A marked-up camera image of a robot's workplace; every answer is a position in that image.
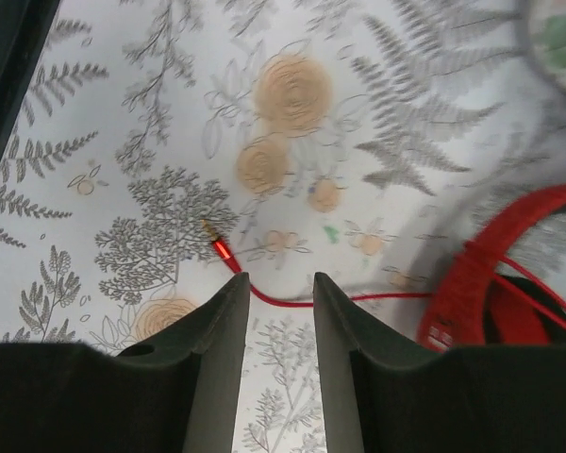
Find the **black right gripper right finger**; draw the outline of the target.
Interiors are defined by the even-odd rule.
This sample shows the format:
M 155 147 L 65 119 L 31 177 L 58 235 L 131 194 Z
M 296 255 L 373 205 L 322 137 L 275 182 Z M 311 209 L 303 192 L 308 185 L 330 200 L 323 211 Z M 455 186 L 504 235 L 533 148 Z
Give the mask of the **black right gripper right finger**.
M 437 353 L 314 278 L 331 452 L 566 452 L 566 345 Z

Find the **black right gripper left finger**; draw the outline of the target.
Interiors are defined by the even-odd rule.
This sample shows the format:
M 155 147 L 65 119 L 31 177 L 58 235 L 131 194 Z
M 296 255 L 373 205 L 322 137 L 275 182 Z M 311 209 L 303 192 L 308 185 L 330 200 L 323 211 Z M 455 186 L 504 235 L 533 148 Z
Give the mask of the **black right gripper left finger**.
M 235 275 L 116 356 L 0 343 L 0 452 L 230 451 L 249 301 L 248 276 Z

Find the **red black headphones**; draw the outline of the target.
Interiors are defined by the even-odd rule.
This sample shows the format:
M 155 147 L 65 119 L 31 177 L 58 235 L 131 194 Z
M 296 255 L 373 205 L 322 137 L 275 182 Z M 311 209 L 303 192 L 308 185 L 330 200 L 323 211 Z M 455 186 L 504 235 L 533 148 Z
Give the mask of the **red black headphones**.
M 510 265 L 566 310 L 565 301 L 547 284 L 508 258 L 509 249 L 528 229 L 561 210 L 566 211 L 566 184 L 528 193 L 493 217 L 464 245 L 433 294 L 418 329 L 418 343 L 439 352 L 485 344 L 487 313 L 502 344 L 550 344 L 543 315 L 566 331 L 566 320 L 496 273 L 501 262 Z

